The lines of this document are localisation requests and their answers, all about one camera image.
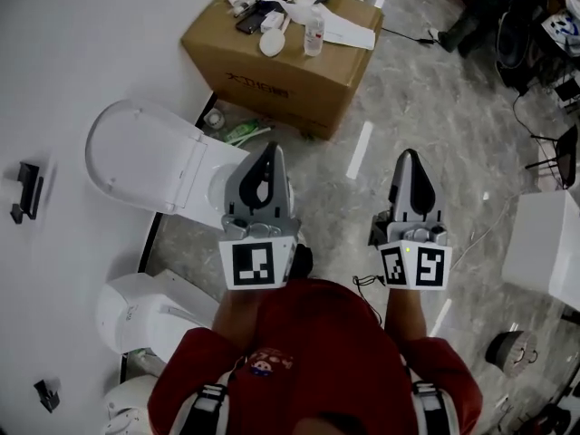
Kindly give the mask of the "person's red shirt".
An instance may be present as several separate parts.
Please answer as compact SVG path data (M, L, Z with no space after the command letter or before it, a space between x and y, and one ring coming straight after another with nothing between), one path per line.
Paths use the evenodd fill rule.
M188 331L148 402L153 435L470 435L482 394L452 347L398 345L322 279L263 290L252 343Z

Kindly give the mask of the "black smartphone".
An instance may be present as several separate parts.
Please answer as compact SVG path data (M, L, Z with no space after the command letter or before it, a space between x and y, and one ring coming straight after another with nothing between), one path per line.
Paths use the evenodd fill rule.
M269 5L254 5L243 15L240 15L240 20L235 27L241 33L253 34L260 28L270 11Z

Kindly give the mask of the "white toilet bowl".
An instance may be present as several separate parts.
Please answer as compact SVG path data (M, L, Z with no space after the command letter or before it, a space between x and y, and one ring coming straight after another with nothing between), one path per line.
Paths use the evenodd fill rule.
M213 209L223 214L225 201L225 188L231 174L229 166L220 166L215 169L208 184L207 200Z

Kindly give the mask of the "round woven basket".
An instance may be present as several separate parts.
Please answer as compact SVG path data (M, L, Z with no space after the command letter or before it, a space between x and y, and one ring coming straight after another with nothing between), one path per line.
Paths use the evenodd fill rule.
M517 377L537 358L537 336L526 331L498 334L485 353L486 362L496 366L509 378Z

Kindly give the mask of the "green bottle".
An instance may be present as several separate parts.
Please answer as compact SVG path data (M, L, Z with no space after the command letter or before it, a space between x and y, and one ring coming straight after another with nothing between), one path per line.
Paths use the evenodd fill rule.
M259 120L241 122L223 136L223 141L227 144L238 143L247 135L256 131L259 128L259 124Z

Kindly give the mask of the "white toilet with tank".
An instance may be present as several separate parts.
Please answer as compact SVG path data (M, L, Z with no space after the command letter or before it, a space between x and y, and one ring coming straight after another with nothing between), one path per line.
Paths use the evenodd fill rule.
M209 328L218 301L166 269L152 277L129 274L104 284L96 305L96 326L103 342L125 354L150 349L168 362L183 336Z

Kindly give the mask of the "large brown cardboard box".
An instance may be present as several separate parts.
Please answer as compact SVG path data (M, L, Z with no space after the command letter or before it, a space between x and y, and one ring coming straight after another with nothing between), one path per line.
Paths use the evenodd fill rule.
M366 47L326 41L320 54L309 56L305 29L291 23L282 51L267 57L258 46L260 33L236 29L226 0L213 0L181 42L220 100L328 140L340 127L372 57L382 13L359 0L328 0L324 8L366 29Z

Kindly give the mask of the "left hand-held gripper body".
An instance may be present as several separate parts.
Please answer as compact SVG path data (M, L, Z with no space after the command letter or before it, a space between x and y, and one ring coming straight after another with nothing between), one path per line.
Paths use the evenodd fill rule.
M224 216L226 239L218 243L231 291L274 289L288 280L298 245L300 222L285 218L280 226Z

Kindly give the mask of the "white paper sheet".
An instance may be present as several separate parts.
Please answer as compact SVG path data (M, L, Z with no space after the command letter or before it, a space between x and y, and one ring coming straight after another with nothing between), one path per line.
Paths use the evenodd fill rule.
M324 40L326 42L370 51L374 49L376 35L372 29L352 23L334 14L323 5L319 5L318 9L324 19Z

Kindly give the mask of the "black chair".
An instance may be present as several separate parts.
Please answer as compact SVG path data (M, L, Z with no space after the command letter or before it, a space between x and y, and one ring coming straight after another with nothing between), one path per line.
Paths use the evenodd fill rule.
M546 157L544 160L529 164L525 169L539 168L547 166L549 169L557 169L560 187L570 189L576 181L576 163L577 163L577 144L579 140L579 129L576 125L572 126L559 138L548 138L544 136L531 135L539 146L544 142L550 142L553 145L555 156Z

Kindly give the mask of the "person's left forearm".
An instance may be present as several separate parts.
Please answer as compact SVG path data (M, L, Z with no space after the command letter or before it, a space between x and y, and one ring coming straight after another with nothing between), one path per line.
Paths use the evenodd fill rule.
M220 302L211 330L240 351L252 343L256 319L264 293L256 290L227 290Z

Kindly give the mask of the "black wall-mounted holder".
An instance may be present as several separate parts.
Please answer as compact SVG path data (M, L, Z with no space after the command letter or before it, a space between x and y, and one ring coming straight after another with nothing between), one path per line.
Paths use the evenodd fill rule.
M17 182L22 185L22 189L17 191L18 199L12 205L10 215L16 225L21 225L24 216L36 220L44 177L40 175L38 166L21 162Z
M40 403L49 413L53 413L60 405L60 387L61 383L58 378L40 380L34 384Z

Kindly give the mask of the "round white pad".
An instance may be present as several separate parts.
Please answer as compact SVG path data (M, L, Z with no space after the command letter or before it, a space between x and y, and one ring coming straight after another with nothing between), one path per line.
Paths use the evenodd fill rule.
M277 56L285 46L285 31L291 22L288 15L279 28L272 28L262 34L259 41L259 50L266 57Z

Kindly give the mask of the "person's right forearm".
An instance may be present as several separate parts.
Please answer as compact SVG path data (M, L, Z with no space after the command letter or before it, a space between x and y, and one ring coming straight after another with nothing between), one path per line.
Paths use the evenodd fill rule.
M384 329L398 345L428 336L420 291L390 290Z

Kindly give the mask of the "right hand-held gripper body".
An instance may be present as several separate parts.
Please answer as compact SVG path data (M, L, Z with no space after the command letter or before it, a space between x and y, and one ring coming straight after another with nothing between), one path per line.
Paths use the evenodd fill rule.
M428 216L397 220L392 210L372 218L368 245L377 249L382 283L401 290L439 291L450 275L452 247L442 222Z

